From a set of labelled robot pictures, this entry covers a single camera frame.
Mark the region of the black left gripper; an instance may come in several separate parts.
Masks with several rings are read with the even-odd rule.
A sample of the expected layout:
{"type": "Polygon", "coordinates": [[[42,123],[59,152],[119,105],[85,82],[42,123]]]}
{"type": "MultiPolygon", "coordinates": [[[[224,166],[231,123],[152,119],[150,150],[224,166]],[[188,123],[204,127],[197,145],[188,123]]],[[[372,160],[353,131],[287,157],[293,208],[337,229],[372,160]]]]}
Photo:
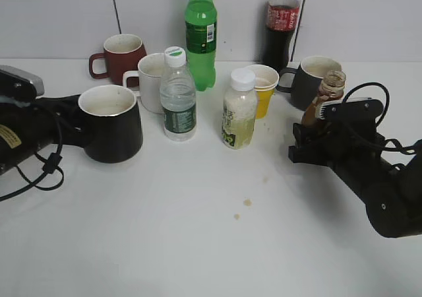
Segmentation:
{"type": "Polygon", "coordinates": [[[38,98],[19,107],[1,104],[1,173],[12,169],[50,144],[81,146],[78,96],[38,98]]]}

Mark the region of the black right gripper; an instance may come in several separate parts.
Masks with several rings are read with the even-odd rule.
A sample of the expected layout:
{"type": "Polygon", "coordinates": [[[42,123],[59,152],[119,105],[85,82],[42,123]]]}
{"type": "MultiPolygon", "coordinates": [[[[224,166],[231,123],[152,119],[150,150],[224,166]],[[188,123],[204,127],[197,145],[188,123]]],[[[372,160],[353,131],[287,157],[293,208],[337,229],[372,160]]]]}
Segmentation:
{"type": "Polygon", "coordinates": [[[392,185],[396,171],[381,157],[381,141],[373,121],[359,121],[347,128],[342,123],[333,124],[332,135],[293,124],[296,145],[289,146],[288,158],[296,164],[312,164],[330,167],[347,185],[392,185]]]}

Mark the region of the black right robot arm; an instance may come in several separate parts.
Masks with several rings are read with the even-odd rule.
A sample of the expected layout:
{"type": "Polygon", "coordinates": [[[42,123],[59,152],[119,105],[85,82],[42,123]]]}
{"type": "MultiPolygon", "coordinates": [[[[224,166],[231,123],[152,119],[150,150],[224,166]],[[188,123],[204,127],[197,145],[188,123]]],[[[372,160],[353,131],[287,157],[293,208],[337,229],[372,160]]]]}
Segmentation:
{"type": "Polygon", "coordinates": [[[421,234],[421,141],[406,164],[382,158],[388,140],[372,121],[335,121],[322,132],[294,123],[294,163],[330,168],[364,203],[372,227],[385,238],[421,234]]]}

